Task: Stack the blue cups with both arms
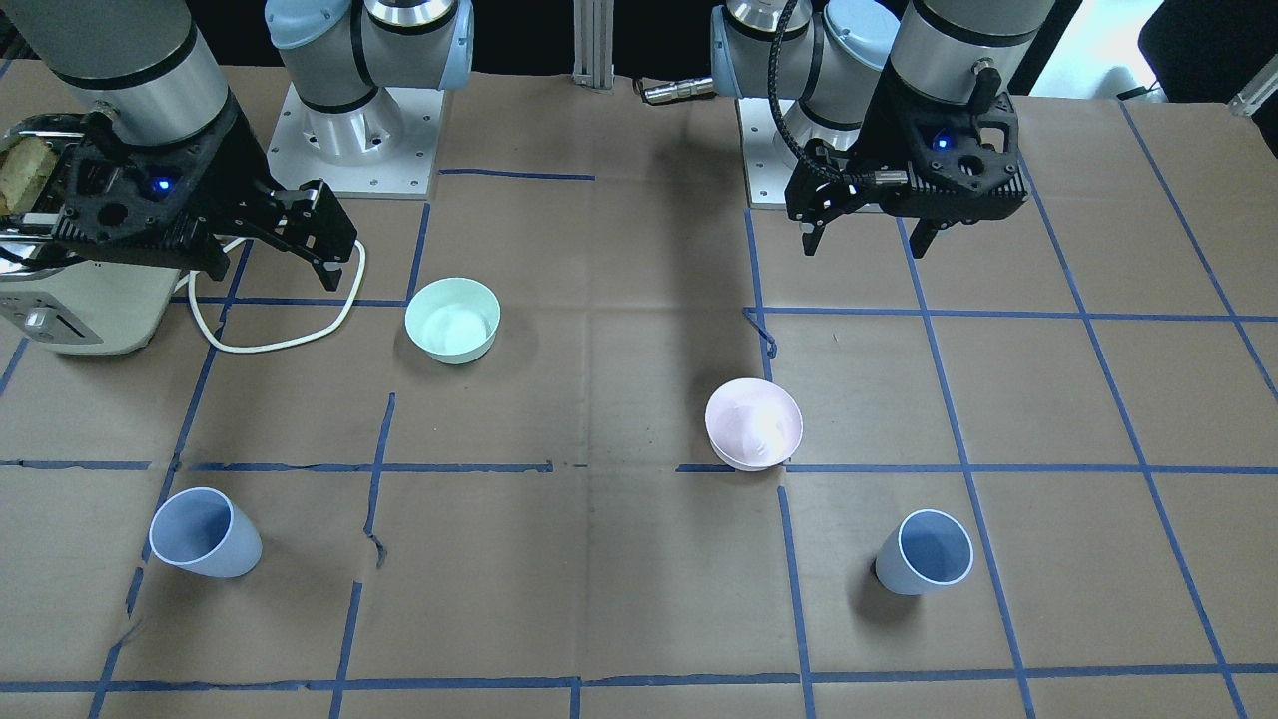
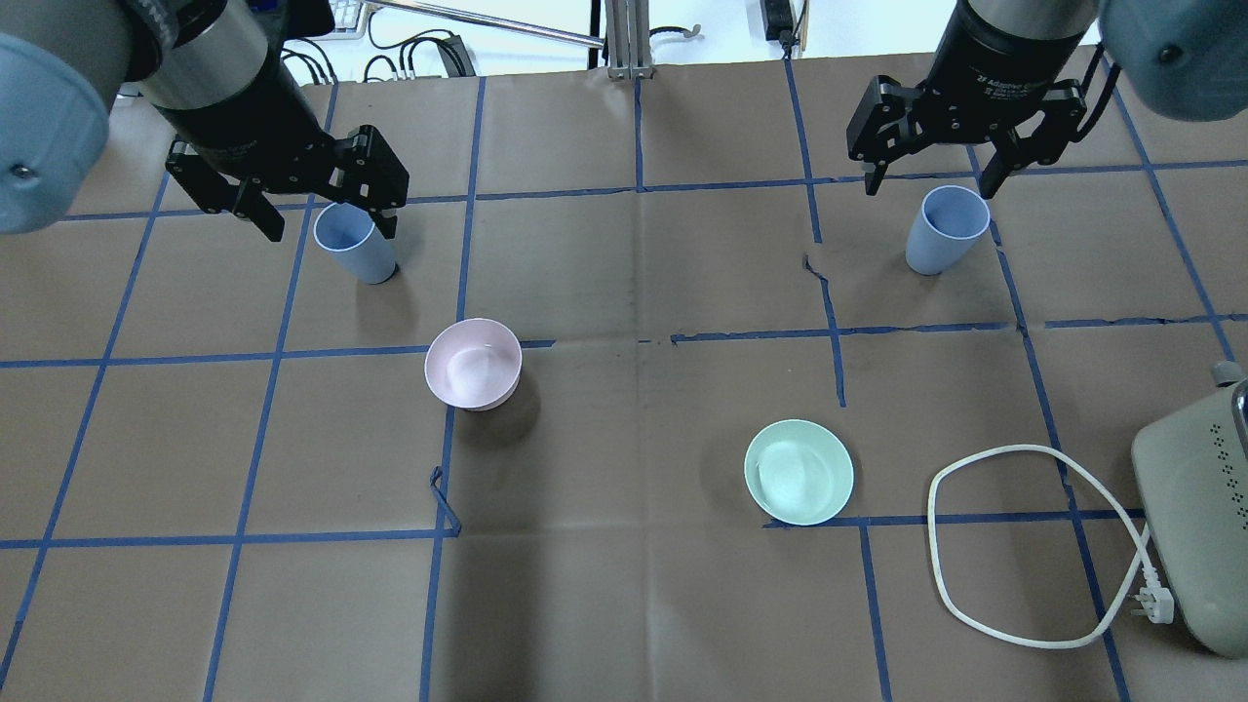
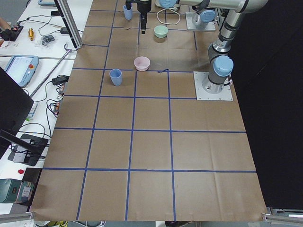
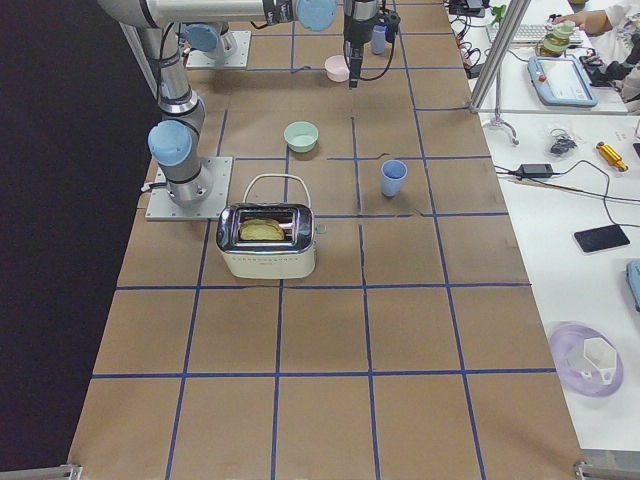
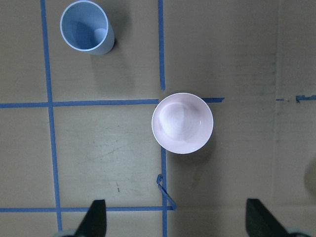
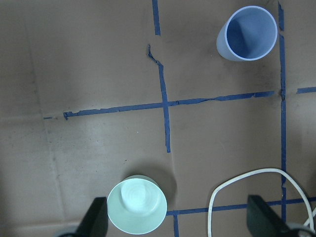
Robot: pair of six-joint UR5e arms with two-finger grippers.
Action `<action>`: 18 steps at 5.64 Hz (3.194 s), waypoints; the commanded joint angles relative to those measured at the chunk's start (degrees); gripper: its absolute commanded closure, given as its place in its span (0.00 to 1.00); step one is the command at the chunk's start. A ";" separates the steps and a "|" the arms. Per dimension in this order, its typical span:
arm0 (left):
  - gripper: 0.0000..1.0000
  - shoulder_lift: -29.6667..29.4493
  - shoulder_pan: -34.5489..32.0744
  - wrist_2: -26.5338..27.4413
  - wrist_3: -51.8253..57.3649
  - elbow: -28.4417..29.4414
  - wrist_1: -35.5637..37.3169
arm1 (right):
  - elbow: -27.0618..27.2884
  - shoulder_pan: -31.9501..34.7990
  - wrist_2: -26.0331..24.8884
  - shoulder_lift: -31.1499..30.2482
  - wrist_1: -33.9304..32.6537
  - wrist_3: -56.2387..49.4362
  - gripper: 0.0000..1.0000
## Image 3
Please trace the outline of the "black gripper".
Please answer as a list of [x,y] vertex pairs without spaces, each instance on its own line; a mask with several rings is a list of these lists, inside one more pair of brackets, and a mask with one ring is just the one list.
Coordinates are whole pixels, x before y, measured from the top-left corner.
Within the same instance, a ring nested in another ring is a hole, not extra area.
[[137,10],[140,12],[141,17],[141,34],[146,33],[146,24],[147,24],[147,14],[152,8],[151,0],[126,0],[125,5],[127,9],[131,8],[131,4],[137,4]]

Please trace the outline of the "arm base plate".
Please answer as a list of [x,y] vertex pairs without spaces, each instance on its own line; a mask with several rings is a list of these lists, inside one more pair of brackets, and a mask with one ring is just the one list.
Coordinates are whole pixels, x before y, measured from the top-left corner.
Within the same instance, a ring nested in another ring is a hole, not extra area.
[[205,101],[233,101],[228,79],[223,84],[213,84],[208,78],[209,72],[194,71],[196,99]]
[[214,32],[215,11],[205,10],[200,14],[196,12],[186,13],[186,23],[188,31]]

